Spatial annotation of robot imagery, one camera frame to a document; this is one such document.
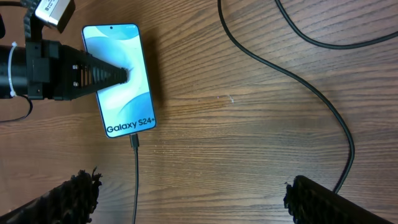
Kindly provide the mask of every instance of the robot end effector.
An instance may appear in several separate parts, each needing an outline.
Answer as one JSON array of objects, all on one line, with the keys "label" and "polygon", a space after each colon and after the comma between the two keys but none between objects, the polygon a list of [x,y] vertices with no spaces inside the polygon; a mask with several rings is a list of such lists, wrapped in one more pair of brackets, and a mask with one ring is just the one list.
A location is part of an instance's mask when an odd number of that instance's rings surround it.
[{"label": "robot end effector", "polygon": [[26,48],[15,47],[9,64],[12,47],[0,45],[0,98],[12,98],[13,86],[18,95],[31,100],[72,100],[127,81],[126,69],[60,42],[42,40],[44,26],[63,32],[75,10],[73,0],[21,0],[21,6],[27,8]]}]

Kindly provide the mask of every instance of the charging cable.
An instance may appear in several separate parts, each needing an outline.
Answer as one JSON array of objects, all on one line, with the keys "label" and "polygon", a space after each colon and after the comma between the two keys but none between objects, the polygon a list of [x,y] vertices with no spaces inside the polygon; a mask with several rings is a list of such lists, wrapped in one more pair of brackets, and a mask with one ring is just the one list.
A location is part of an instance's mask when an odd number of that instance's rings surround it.
[{"label": "charging cable", "polygon": [[136,193],[134,195],[134,211],[132,214],[132,224],[136,223],[137,216],[137,201],[138,201],[138,134],[130,134],[131,147],[134,150],[134,156],[136,157]]}]

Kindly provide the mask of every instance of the smartphone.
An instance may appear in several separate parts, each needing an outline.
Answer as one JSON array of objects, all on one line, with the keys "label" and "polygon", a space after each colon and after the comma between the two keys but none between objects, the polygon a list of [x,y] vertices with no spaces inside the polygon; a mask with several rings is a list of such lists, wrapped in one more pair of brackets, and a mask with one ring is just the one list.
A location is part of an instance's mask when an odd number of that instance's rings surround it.
[{"label": "smartphone", "polygon": [[128,70],[126,83],[96,93],[107,137],[116,138],[154,128],[155,111],[138,26],[85,26],[82,35],[88,53]]}]

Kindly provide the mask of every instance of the wood grain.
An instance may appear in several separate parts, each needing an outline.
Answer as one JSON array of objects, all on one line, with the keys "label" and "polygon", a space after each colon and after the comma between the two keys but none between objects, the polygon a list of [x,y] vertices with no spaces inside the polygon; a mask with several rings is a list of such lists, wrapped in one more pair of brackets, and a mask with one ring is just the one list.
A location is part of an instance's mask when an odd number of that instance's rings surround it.
[{"label": "wood grain", "polygon": [[[395,0],[283,4],[303,32],[331,44],[398,30]],[[245,47],[304,77],[345,118],[356,160],[340,194],[398,222],[398,39],[322,49],[297,37],[274,1],[223,7]],[[0,13],[7,25],[0,44],[23,45],[24,10]],[[240,52],[215,0],[76,0],[65,32],[43,33],[82,49],[84,25],[122,22],[141,28],[159,124],[140,134],[138,223],[292,223],[285,182],[300,174],[333,188],[348,155],[337,121],[302,85]],[[34,106],[29,119],[0,125],[0,213],[99,166],[93,223],[130,223],[134,155],[128,138],[105,137],[95,95]],[[26,109],[22,100],[1,100],[0,119]]]}]

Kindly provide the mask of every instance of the black cable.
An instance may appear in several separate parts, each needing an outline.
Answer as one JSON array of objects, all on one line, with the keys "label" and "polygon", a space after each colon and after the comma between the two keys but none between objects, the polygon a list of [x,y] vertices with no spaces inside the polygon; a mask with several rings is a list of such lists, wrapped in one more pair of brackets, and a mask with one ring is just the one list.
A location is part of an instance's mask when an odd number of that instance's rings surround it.
[{"label": "black cable", "polygon": [[20,2],[13,2],[13,1],[0,1],[0,6],[19,6],[19,7],[23,7]]},{"label": "black cable", "polygon": [[250,52],[248,49],[246,49],[245,47],[243,47],[231,34],[231,32],[228,29],[228,26],[225,23],[224,20],[224,16],[223,16],[223,11],[221,8],[221,0],[217,0],[218,1],[218,14],[220,15],[220,21],[221,24],[223,25],[223,28],[226,32],[226,35],[229,37],[229,39],[231,39],[232,43],[234,43],[239,49],[241,49],[244,53],[246,53],[248,56],[256,59],[257,61],[270,66],[271,68],[282,72],[283,74],[297,80],[299,83],[303,84],[305,87],[307,87],[309,90],[311,90],[315,95],[317,95],[319,97],[319,99],[321,99],[326,105],[327,107],[329,107],[330,111],[335,115],[337,121],[340,123],[341,127],[343,128],[346,136],[347,136],[347,140],[348,140],[348,144],[349,144],[349,156],[348,156],[348,161],[345,165],[345,168],[343,170],[342,175],[340,176],[336,187],[333,189],[334,193],[338,193],[338,191],[340,190],[341,186],[343,185],[345,179],[347,178],[348,172],[351,169],[351,166],[353,165],[354,162],[354,155],[355,155],[355,146],[354,146],[354,139],[347,127],[347,124],[344,122],[344,119],[341,117],[341,115],[337,112],[336,108],[332,105],[332,103],[330,103],[330,101],[322,95],[322,93],[317,90],[314,86],[312,86],[311,84],[309,84],[307,81],[305,81],[303,78],[299,77],[298,75],[279,67],[278,65],[275,65],[259,56],[257,56],[256,54]]},{"label": "black cable", "polygon": [[139,141],[138,141],[138,134],[131,134],[130,135],[130,143],[131,147],[134,150],[134,156],[136,157],[136,193],[134,194],[134,210],[132,212],[132,224],[136,223],[136,216],[137,216],[137,202],[138,202],[138,180],[139,180],[139,172],[138,172],[138,147],[139,147]]},{"label": "black cable", "polygon": [[10,120],[7,120],[7,121],[0,121],[0,124],[1,124],[1,123],[13,122],[13,121],[20,121],[20,120],[23,120],[23,119],[27,118],[27,117],[30,115],[30,113],[31,113],[32,110],[33,110],[33,103],[32,103],[32,101],[31,101],[27,96],[20,95],[20,97],[25,98],[25,99],[27,100],[27,102],[29,103],[29,111],[27,112],[27,114],[26,114],[25,116],[20,117],[20,118],[10,119]]},{"label": "black cable", "polygon": [[378,43],[381,43],[383,41],[398,37],[398,32],[393,32],[392,34],[385,35],[385,36],[376,38],[374,40],[368,40],[368,41],[360,42],[360,43],[356,43],[356,44],[335,45],[335,44],[322,43],[322,42],[319,42],[317,40],[311,39],[307,35],[303,34],[303,32],[301,32],[301,30],[299,28],[297,28],[297,26],[291,20],[291,18],[287,14],[287,12],[286,12],[285,8],[283,7],[282,3],[280,2],[280,0],[275,0],[275,2],[277,4],[280,12],[282,13],[283,17],[285,18],[286,22],[293,29],[293,31],[297,35],[299,35],[303,40],[307,41],[310,44],[316,45],[318,47],[323,47],[323,48],[326,48],[326,49],[334,49],[334,50],[357,49],[357,48],[360,48],[360,47],[366,47],[366,46],[369,46],[369,45],[378,44]]}]

